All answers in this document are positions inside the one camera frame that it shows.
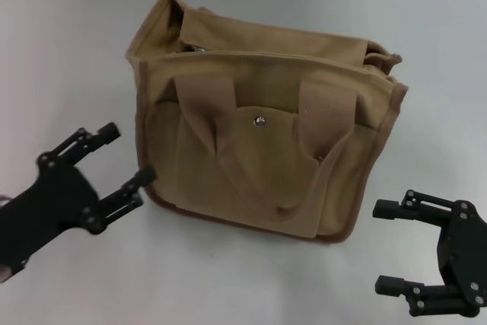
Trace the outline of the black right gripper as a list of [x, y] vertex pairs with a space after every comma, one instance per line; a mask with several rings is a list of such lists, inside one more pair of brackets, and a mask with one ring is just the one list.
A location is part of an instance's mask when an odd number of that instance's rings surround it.
[[444, 285], [379, 276], [375, 283], [378, 295], [403, 295], [413, 317], [446, 314], [475, 317], [486, 306], [486, 222], [471, 202], [451, 202], [407, 190], [400, 202], [377, 200], [373, 217], [441, 226], [437, 254]]

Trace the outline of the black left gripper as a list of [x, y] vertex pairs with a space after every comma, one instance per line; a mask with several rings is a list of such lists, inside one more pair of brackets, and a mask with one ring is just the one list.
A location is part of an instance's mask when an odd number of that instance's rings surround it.
[[144, 167], [117, 191], [99, 199], [74, 166], [120, 136], [115, 123], [95, 134], [80, 128], [51, 154], [39, 156], [39, 175], [33, 185], [1, 207], [1, 282], [23, 270], [30, 256], [64, 231], [83, 228], [100, 234], [143, 205], [138, 191], [157, 178], [153, 167]]

